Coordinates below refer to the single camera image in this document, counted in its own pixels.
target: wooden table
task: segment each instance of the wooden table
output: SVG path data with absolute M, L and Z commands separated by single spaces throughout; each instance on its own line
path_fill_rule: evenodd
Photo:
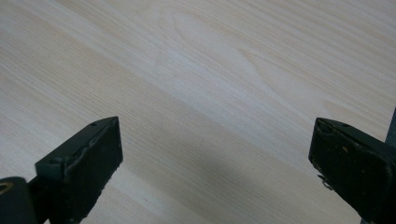
M 0 176 L 119 116 L 83 223 L 359 223 L 307 159 L 316 117 L 384 140 L 392 0 L 0 2 Z

